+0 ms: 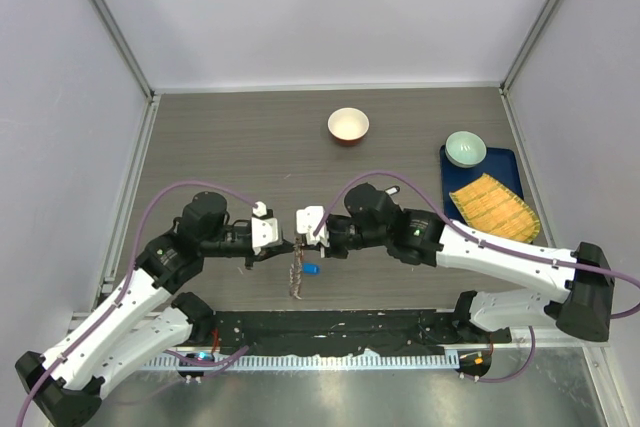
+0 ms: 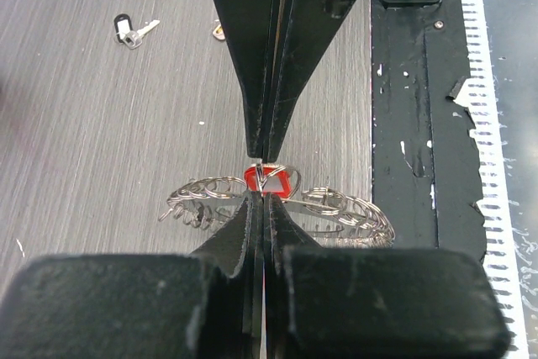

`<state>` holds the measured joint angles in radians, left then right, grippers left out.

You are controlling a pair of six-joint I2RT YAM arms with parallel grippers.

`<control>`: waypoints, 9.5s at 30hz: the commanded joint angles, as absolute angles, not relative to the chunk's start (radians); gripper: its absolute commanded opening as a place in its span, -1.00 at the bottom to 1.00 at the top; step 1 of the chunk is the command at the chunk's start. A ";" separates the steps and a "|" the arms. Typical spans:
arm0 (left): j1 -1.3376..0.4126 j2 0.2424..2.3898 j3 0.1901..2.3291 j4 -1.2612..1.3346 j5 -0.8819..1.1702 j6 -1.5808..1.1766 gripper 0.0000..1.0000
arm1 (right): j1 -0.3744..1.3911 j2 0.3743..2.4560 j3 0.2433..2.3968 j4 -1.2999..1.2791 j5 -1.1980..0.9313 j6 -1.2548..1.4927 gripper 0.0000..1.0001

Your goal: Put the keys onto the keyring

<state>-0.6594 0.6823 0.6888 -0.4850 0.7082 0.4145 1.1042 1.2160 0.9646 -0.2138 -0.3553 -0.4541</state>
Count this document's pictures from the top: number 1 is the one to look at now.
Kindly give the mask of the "blue tag key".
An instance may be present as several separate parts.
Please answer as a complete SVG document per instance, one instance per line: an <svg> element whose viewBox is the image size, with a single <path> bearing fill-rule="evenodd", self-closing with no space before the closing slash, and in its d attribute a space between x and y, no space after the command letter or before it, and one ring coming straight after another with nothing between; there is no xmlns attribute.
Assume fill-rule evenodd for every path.
<svg viewBox="0 0 640 427"><path fill-rule="evenodd" d="M302 265L302 272L306 275L319 275L320 274L320 267L317 264L314 263L304 263Z"/></svg>

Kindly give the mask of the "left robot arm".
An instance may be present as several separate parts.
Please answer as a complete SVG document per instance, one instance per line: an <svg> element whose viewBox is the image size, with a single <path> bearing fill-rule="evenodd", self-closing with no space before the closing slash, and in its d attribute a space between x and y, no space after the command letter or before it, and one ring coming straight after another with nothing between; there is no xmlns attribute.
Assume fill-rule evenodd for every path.
<svg viewBox="0 0 640 427"><path fill-rule="evenodd" d="M249 204L250 219L231 222L226 193L196 194L167 232L134 246L124 279L82 324L46 352L18 359L26 405L36 405L54 426L83 426L109 388L149 358L211 338L214 311L182 289L205 259L241 258L252 267L293 250L262 202Z"/></svg>

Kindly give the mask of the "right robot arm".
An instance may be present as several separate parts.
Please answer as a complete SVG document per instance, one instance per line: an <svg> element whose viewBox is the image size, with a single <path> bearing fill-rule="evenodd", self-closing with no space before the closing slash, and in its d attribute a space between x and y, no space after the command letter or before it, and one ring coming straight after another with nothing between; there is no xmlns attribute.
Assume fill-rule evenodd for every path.
<svg viewBox="0 0 640 427"><path fill-rule="evenodd" d="M402 263L471 271L516 285L510 292L461 294L451 318L460 340L546 325L585 341L608 340L614 282L599 264L599 247L555 249L500 238L434 212L402 208L369 183L350 189L344 206L346 215L325 213L309 225L309 241L329 257L382 246Z"/></svg>

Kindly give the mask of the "large metal keyring disc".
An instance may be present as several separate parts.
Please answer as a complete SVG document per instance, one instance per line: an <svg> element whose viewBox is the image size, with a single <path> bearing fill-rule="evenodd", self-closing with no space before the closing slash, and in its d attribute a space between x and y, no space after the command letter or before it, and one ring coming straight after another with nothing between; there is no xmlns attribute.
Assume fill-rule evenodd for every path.
<svg viewBox="0 0 640 427"><path fill-rule="evenodd" d="M301 286L304 264L303 239L300 235L293 242L293 261L289 269L289 296L301 300Z"/></svg>

